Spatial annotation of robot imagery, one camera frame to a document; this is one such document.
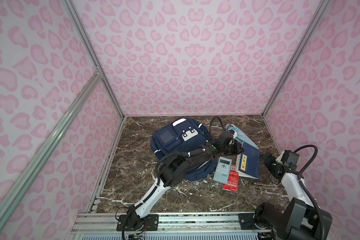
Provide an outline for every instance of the robotic arm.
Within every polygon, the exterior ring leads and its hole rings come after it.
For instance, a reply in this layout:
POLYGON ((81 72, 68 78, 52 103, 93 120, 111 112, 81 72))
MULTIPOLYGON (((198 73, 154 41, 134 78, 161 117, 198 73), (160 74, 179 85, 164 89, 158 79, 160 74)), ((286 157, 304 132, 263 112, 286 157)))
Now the robotic arm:
MULTIPOLYGON (((331 215, 321 210, 315 199, 304 185, 302 172, 313 161, 315 154, 308 163, 296 171, 299 155, 296 153, 307 145, 298 148, 295 152, 285 150, 276 159, 270 153, 265 153, 260 160, 275 178, 285 187, 290 203, 284 212, 276 209, 269 203, 259 205, 253 216, 254 225, 259 229, 271 227, 276 229, 278 239, 283 240, 324 240, 332 223, 331 215), (312 225, 312 228, 303 225, 303 220, 312 225)), ((148 192, 136 204, 128 208, 126 220, 123 222, 122 237, 125 240, 124 230, 138 230, 144 223, 154 204, 172 187, 180 184, 187 173, 187 169, 196 164, 212 160, 221 154, 237 155, 242 151, 234 139, 234 132, 224 131, 212 143, 207 142, 199 149, 191 152, 174 152, 158 161, 155 173, 156 180, 148 192)))
POLYGON ((242 148, 234 137, 234 132, 224 131, 213 143, 207 142, 190 152, 173 152, 159 160, 155 167, 157 178, 154 184, 140 201, 128 208, 122 227, 123 240, 125 227, 139 230, 144 223, 144 217, 148 216, 154 204, 166 191, 180 184, 190 167, 215 159, 221 154, 240 154, 242 148))
POLYGON ((275 178, 285 187, 289 205, 282 213, 269 203, 259 205, 254 214, 254 224, 260 229, 275 228, 277 237, 285 240, 324 240, 327 238, 332 223, 331 214, 320 209, 315 199, 304 185, 302 172, 309 166, 317 154, 317 147, 306 145, 292 152, 285 150, 276 159, 270 153, 265 153, 260 160, 275 178), (315 153, 307 164, 296 171, 299 159, 297 151, 305 148, 315 148, 315 153), (303 225, 303 220, 312 228, 303 225))

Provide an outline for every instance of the enclosure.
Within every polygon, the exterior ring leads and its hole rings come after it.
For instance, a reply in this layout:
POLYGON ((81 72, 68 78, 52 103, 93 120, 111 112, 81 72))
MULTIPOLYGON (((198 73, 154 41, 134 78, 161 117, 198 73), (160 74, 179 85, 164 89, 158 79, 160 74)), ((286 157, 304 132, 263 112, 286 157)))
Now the enclosure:
MULTIPOLYGON (((317 145, 306 186, 332 239, 360 239, 360 0, 0 0, 0 240, 85 239, 152 185, 155 130, 214 115, 261 152, 317 145)), ((264 166, 236 194, 184 181, 153 212, 262 201, 289 203, 264 166)))

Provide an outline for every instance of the navy blue backpack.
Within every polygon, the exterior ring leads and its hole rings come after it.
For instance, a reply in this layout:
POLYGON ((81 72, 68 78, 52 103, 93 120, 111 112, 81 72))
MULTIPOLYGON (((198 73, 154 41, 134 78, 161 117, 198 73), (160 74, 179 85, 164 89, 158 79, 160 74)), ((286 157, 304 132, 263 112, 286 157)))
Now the navy blue backpack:
MULTIPOLYGON (((192 118, 180 118, 154 133, 151 148, 156 157, 162 159, 173 151, 196 150, 206 143, 208 137, 208 129, 202 123, 192 118)), ((216 166, 217 159, 192 166, 185 178, 190 181, 206 178, 215 171, 216 166)))

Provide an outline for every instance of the pink leopard print wall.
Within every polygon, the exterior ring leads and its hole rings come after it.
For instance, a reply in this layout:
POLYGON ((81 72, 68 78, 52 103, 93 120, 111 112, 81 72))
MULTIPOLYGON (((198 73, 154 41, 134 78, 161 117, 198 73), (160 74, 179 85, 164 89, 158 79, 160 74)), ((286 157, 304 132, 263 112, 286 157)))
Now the pink leopard print wall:
MULTIPOLYGON (((315 144, 304 172, 333 239, 360 239, 360 0, 335 0, 266 120, 280 150, 315 144)), ((301 151, 300 167, 312 151, 301 151)))
POLYGON ((85 211, 120 119, 99 83, 43 167, 0 240, 67 239, 85 211))
POLYGON ((59 0, 0 1, 0 201, 94 69, 59 0))
POLYGON ((319 0, 74 0, 124 114, 263 111, 319 0))

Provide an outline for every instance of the yellow label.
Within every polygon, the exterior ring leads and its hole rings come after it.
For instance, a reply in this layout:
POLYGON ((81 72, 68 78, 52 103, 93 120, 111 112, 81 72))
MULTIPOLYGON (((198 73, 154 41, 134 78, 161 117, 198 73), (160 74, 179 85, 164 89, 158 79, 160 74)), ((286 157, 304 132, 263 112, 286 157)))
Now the yellow label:
POLYGON ((243 154, 243 156, 241 157, 241 170, 245 171, 247 166, 247 156, 243 154))

